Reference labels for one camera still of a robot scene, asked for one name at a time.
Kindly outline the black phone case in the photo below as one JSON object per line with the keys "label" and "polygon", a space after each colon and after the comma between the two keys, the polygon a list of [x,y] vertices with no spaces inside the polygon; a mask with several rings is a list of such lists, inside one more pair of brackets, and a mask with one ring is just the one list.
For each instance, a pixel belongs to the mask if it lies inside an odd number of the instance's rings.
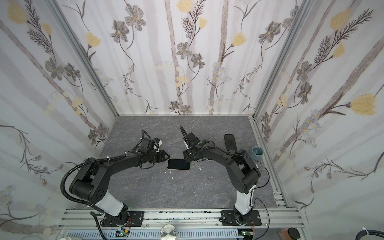
{"label": "black phone case", "polygon": [[227,150],[230,151],[237,151],[237,144],[236,144],[236,139],[233,134],[225,134],[224,135],[224,140],[225,140],[225,146]]}

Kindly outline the pink phone case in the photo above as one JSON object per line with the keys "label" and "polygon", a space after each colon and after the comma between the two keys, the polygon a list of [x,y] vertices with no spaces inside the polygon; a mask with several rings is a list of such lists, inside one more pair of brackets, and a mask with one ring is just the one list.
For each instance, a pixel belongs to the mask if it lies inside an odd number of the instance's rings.
{"label": "pink phone case", "polygon": [[168,170],[189,171],[191,163],[186,162],[184,159],[169,159],[167,168]]}

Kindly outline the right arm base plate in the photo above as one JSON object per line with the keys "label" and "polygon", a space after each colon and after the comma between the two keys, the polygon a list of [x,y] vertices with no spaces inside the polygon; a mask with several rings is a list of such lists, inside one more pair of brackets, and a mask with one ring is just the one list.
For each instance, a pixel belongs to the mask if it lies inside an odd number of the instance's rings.
{"label": "right arm base plate", "polygon": [[221,211],[219,221],[225,227],[262,225],[261,217],[257,210],[252,210],[246,215],[241,215],[240,212],[234,210],[223,210]]}

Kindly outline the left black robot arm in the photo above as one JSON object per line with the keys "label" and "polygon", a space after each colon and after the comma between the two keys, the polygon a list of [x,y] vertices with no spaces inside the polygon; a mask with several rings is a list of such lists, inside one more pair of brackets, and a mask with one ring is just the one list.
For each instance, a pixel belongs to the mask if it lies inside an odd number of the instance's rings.
{"label": "left black robot arm", "polygon": [[126,169],[143,169],[146,163],[153,167],[170,159],[170,155],[160,149],[160,139],[151,138],[145,130],[141,133],[132,150],[116,157],[88,158],[70,169],[61,180],[60,190],[66,199],[93,208],[91,216],[102,239],[106,238],[102,227],[124,228],[132,222],[127,205],[108,191],[111,177]]}

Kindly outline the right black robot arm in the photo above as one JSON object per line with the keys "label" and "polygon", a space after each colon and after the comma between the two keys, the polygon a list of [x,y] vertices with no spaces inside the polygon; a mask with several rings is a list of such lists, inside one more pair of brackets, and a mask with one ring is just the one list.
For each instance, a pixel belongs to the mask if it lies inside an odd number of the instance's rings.
{"label": "right black robot arm", "polygon": [[225,148],[218,147],[213,141],[200,140],[193,133],[187,133],[180,127],[187,149],[183,151],[187,163],[214,161],[225,167],[230,181],[237,190],[237,197],[232,211],[222,211],[219,221],[223,226],[260,226],[252,203],[253,191],[261,177],[259,168],[246,150],[238,150],[233,134],[225,134]]}

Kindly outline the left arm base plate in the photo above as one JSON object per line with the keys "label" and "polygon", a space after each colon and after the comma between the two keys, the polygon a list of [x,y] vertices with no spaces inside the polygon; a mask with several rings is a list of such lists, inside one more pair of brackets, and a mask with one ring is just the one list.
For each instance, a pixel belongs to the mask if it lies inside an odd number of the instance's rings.
{"label": "left arm base plate", "polygon": [[102,227],[141,227],[144,214],[144,211],[127,210],[123,210],[117,217],[105,214],[100,225]]}

